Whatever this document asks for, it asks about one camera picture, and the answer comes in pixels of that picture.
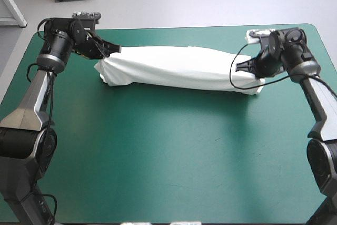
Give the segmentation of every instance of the gray floor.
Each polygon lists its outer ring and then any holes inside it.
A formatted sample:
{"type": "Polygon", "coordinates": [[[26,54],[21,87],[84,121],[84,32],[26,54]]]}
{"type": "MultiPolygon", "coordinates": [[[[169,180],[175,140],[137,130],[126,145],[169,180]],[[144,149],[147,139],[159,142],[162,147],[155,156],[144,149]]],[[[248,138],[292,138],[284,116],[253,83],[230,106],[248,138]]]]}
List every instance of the gray floor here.
{"type": "Polygon", "coordinates": [[[98,11],[98,29],[193,27],[311,23],[337,66],[337,5],[335,0],[14,0],[28,22],[27,28],[0,30],[0,101],[15,73],[31,36],[46,17],[69,17],[76,11],[98,11]],[[9,52],[13,52],[5,65],[9,52]]]}

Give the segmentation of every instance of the wrapped object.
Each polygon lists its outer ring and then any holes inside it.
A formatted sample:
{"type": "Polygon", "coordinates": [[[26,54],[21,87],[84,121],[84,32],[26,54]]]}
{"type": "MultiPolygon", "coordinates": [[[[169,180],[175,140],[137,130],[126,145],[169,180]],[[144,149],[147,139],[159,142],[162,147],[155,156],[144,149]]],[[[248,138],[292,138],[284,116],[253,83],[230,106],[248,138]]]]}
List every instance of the wrapped object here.
{"type": "MultiPolygon", "coordinates": [[[[230,67],[235,54],[202,47],[146,46],[122,47],[121,53],[99,60],[95,65],[110,86],[133,82],[173,87],[259,93],[262,87],[239,90],[230,83],[230,67]]],[[[238,87],[264,84],[254,74],[235,71],[236,63],[249,60],[238,55],[232,66],[232,82],[238,87]]]]}

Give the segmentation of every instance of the green table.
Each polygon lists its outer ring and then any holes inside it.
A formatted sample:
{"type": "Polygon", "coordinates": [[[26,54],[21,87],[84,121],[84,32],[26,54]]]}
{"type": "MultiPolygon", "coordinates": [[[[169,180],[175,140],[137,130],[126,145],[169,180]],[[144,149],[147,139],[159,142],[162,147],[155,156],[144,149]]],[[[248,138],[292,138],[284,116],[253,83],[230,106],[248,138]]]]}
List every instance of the green table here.
{"type": "MultiPolygon", "coordinates": [[[[122,46],[189,45],[236,53],[248,29],[293,26],[306,31],[322,78],[336,90],[336,71],[309,24],[98,33],[122,46]]],[[[42,42],[32,38],[0,118],[25,93],[26,68],[42,42]]],[[[258,51],[252,45],[243,53],[258,51]]],[[[314,118],[301,88],[290,80],[266,86],[259,95],[108,87],[94,64],[72,55],[55,83],[58,148],[39,185],[56,195],[58,221],[303,223],[324,199],[306,159],[314,118]]],[[[0,221],[16,221],[3,200],[0,221]]]]}

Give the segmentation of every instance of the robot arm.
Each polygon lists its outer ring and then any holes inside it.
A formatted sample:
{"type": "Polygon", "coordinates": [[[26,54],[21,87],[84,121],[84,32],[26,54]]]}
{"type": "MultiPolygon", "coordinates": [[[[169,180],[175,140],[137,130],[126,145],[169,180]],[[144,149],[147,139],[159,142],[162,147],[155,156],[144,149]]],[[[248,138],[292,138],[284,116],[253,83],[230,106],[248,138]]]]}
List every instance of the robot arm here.
{"type": "Polygon", "coordinates": [[[0,122],[0,192],[22,225],[55,223],[36,183],[56,149],[46,108],[57,74],[64,71],[71,52],[102,59],[120,51],[119,45],[95,33],[100,17],[100,13],[76,13],[40,23],[45,22],[45,42],[36,61],[39,69],[18,108],[0,122]]]}
{"type": "Polygon", "coordinates": [[[278,31],[249,31],[248,41],[260,42],[257,57],[236,65],[256,77],[272,77],[287,71],[303,89],[316,123],[307,147],[308,161],[319,186],[326,195],[308,225],[337,224],[337,98],[319,77],[320,66],[306,45],[305,32],[299,28],[278,31]]]}

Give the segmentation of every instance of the cable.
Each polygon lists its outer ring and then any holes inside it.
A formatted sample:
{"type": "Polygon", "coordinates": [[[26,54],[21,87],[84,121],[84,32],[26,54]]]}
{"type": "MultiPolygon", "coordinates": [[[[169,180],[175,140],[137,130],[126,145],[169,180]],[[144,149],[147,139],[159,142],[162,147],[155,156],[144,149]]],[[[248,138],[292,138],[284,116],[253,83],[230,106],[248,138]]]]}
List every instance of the cable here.
{"type": "Polygon", "coordinates": [[[232,81],[232,67],[233,67],[233,63],[234,63],[235,59],[237,58],[237,56],[241,53],[241,51],[242,51],[245,47],[247,47],[248,45],[249,45],[249,44],[244,45],[244,46],[238,51],[238,53],[237,53],[236,56],[234,57],[234,59],[233,59],[233,61],[232,61],[232,64],[231,64],[231,68],[230,68],[230,83],[231,83],[231,85],[232,85],[234,88],[239,89],[239,90],[249,90],[249,89],[253,89],[253,88],[258,88],[258,87],[262,87],[262,86],[274,84],[274,83],[280,82],[280,81],[285,80],[285,79],[287,79],[287,78],[289,78],[289,77],[292,77],[292,76],[303,76],[303,79],[300,80],[300,83],[301,83],[304,79],[306,79],[306,78],[308,78],[308,79],[314,79],[314,80],[320,82],[321,84],[323,84],[323,85],[324,85],[324,86],[331,92],[331,94],[337,99],[337,94],[332,90],[332,88],[331,88],[327,83],[325,83],[323,80],[321,80],[319,77],[317,77],[316,75],[308,75],[308,74],[300,74],[300,73],[298,73],[298,74],[290,74],[290,75],[284,76],[284,77],[282,77],[282,78],[280,78],[280,79],[277,79],[277,80],[274,80],[274,81],[271,81],[271,82],[268,82],[268,83],[265,83],[265,84],[260,84],[260,85],[250,86],[250,87],[238,87],[238,86],[236,86],[236,85],[233,83],[233,81],[232,81]]]}
{"type": "MultiPolygon", "coordinates": [[[[29,78],[29,73],[31,71],[31,68],[33,66],[38,66],[38,69],[39,70],[43,70],[43,71],[46,71],[47,73],[47,76],[48,76],[48,88],[49,88],[49,97],[50,97],[50,104],[49,104],[49,117],[48,117],[48,124],[47,124],[47,127],[46,127],[46,131],[45,131],[45,134],[44,134],[44,137],[43,137],[43,142],[45,142],[46,138],[48,137],[49,135],[49,131],[51,129],[51,123],[52,123],[52,115],[53,115],[53,104],[54,104],[54,82],[53,82],[53,79],[52,79],[52,76],[50,74],[50,72],[52,72],[55,76],[56,74],[54,73],[53,70],[51,69],[47,69],[45,68],[44,66],[40,65],[40,64],[37,64],[37,63],[32,63],[28,66],[27,68],[27,73],[26,73],[26,78],[29,82],[31,82],[31,79],[29,78]]],[[[55,138],[55,145],[54,145],[54,150],[53,152],[49,155],[53,155],[55,150],[56,150],[56,146],[57,146],[57,139],[55,138]]],[[[35,190],[35,187],[36,187],[36,183],[37,181],[35,180],[35,183],[32,187],[32,190],[30,193],[34,193],[34,190],[35,190]]],[[[43,196],[43,197],[50,197],[54,200],[54,204],[55,204],[55,207],[54,207],[54,214],[53,214],[53,219],[54,221],[56,220],[55,217],[56,217],[56,212],[57,212],[57,199],[55,196],[53,196],[52,194],[39,194],[39,193],[34,193],[35,195],[40,195],[40,196],[43,196]]]]}
{"type": "Polygon", "coordinates": [[[47,21],[51,21],[51,19],[50,18],[45,18],[45,19],[41,20],[41,22],[38,24],[38,26],[37,26],[37,36],[39,38],[41,38],[42,40],[44,40],[48,44],[48,51],[49,51],[51,49],[50,42],[44,37],[44,35],[42,37],[41,34],[40,34],[40,32],[39,32],[39,28],[42,26],[43,23],[45,23],[47,21]]]}
{"type": "Polygon", "coordinates": [[[54,217],[54,221],[56,220],[56,212],[57,212],[57,199],[55,196],[53,196],[52,194],[41,194],[41,196],[43,197],[49,197],[49,198],[52,198],[54,200],[54,214],[53,214],[53,217],[54,217]]]}

